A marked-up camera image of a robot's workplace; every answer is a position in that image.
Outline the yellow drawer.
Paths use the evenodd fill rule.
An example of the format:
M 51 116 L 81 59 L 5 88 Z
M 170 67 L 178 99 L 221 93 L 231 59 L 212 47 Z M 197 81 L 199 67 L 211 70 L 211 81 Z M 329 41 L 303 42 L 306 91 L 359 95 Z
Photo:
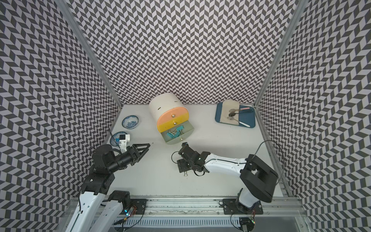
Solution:
M 175 118 L 171 118 L 163 123 L 160 123 L 157 125 L 157 130 L 158 132 L 162 133 L 164 131 L 167 131 L 177 125 L 180 125 L 186 121 L 189 120 L 189 114 L 183 114 L 181 116 L 178 116 L 178 117 L 175 117 Z

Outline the grey green bottom drawer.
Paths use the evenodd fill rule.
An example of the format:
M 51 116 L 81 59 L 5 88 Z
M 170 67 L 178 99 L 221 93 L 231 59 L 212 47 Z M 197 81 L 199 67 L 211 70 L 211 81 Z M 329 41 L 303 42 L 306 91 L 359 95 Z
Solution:
M 176 138 L 171 138 L 167 132 L 171 131 L 174 132 L 177 131 L 176 128 L 179 127 L 179 126 L 183 126 L 184 129 L 182 131 L 180 131 L 180 135 Z M 186 121 L 180 125 L 177 125 L 169 130 L 166 130 L 164 132 L 161 133 L 162 135 L 162 138 L 164 139 L 164 142 L 167 144 L 167 145 L 174 145 L 174 144 L 177 144 L 177 143 L 180 143 L 180 142 L 184 142 L 194 131 L 194 127 L 193 125 L 189 122 L 189 121 Z

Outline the orange pink top drawer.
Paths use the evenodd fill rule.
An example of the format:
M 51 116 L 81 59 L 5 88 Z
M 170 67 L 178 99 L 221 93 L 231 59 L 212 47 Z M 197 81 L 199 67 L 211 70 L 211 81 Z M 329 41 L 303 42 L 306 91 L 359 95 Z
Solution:
M 175 107 L 163 113 L 157 120 L 157 124 L 163 124 L 168 121 L 180 118 L 180 120 L 187 121 L 189 120 L 189 112 L 185 107 Z

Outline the cream round drawer cabinet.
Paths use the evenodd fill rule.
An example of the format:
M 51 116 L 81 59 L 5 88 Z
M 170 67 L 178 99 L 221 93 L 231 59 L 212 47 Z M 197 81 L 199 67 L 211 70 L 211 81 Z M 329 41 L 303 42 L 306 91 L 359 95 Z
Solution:
M 156 127 L 158 118 L 166 111 L 175 107 L 184 107 L 184 105 L 173 93 L 164 93 L 158 95 L 149 103 L 149 110 L 152 117 L 156 121 Z

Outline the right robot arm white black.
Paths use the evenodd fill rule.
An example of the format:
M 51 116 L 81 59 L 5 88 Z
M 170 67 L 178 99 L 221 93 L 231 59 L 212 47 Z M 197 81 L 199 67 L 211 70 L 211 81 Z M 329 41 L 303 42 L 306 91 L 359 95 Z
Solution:
M 176 161 L 180 173 L 193 171 L 218 173 L 238 177 L 245 185 L 237 195 L 232 206 L 233 212 L 248 214 L 259 202 L 271 203 L 278 181 L 278 173 L 255 154 L 247 158 L 227 158 L 210 152 L 198 153 L 187 142 L 178 151 L 181 159 Z

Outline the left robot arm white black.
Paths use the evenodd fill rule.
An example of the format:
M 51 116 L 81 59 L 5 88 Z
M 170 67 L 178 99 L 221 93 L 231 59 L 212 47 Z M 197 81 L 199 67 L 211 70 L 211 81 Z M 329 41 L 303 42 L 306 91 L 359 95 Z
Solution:
M 115 172 L 138 163 L 149 151 L 150 144 L 134 144 L 124 152 L 105 144 L 92 154 L 93 164 L 83 182 L 78 205 L 65 229 L 67 232 L 107 232 L 113 225 L 124 224 L 135 214 L 143 216 L 146 199 L 134 199 L 128 191 L 108 194 Z

